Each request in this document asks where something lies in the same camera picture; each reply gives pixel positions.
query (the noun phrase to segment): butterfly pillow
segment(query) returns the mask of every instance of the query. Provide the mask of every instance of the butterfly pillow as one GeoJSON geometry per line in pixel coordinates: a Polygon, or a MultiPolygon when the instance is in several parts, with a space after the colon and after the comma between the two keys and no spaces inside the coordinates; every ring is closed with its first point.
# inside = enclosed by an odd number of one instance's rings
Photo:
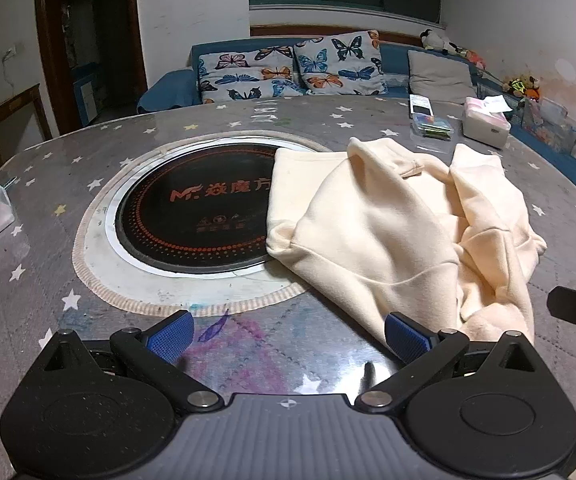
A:
{"type": "Polygon", "coordinates": [[[303,95],[294,82],[292,48],[270,46],[252,52],[200,56],[199,91],[204,103],[303,95]]]}
{"type": "Polygon", "coordinates": [[[294,52],[302,79],[315,94],[386,93],[376,30],[306,40],[294,52]]]}

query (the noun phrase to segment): gray pillow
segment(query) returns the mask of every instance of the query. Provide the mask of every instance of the gray pillow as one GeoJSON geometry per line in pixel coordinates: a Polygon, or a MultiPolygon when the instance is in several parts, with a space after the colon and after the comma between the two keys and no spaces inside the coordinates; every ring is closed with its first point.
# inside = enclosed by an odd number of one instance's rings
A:
{"type": "Polygon", "coordinates": [[[410,89],[431,101],[447,101],[463,105],[466,97],[476,97],[468,65],[461,61],[408,51],[410,89]]]}

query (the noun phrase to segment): blue gripper pad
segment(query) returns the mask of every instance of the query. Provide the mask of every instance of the blue gripper pad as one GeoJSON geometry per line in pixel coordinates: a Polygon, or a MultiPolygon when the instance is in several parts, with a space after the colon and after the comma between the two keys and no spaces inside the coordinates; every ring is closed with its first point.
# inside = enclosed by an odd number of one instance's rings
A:
{"type": "Polygon", "coordinates": [[[386,343],[404,364],[410,364],[436,344],[433,332],[398,312],[388,314],[384,330],[386,343]]]}
{"type": "Polygon", "coordinates": [[[175,312],[144,332],[146,348],[171,364],[176,364],[194,337],[193,316],[187,310],[175,312]]]}

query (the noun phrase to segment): stuffed toy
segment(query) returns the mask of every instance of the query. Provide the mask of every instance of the stuffed toy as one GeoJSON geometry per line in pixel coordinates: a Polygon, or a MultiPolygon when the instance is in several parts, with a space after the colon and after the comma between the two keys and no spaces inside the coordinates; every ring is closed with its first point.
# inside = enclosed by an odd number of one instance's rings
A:
{"type": "Polygon", "coordinates": [[[529,97],[536,101],[540,98],[539,80],[531,75],[522,74],[519,77],[508,77],[502,86],[504,92],[511,93],[518,99],[529,97]]]}
{"type": "Polygon", "coordinates": [[[444,54],[444,56],[450,54],[451,56],[464,57],[477,68],[479,75],[482,75],[483,71],[486,69],[486,62],[474,50],[467,50],[466,48],[457,46],[448,38],[442,38],[431,28],[427,28],[422,32],[420,38],[421,44],[426,50],[439,50],[444,54]]]}
{"type": "Polygon", "coordinates": [[[421,44],[426,50],[439,50],[442,54],[456,56],[460,48],[449,40],[442,38],[432,28],[427,28],[420,35],[421,44]]]}

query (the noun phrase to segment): doorway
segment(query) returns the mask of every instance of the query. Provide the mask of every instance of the doorway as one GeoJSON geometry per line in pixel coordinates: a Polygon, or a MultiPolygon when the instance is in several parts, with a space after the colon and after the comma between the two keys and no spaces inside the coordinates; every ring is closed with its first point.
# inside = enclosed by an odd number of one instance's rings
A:
{"type": "Polygon", "coordinates": [[[137,113],[146,91],[136,0],[35,0],[60,134],[137,113]]]}

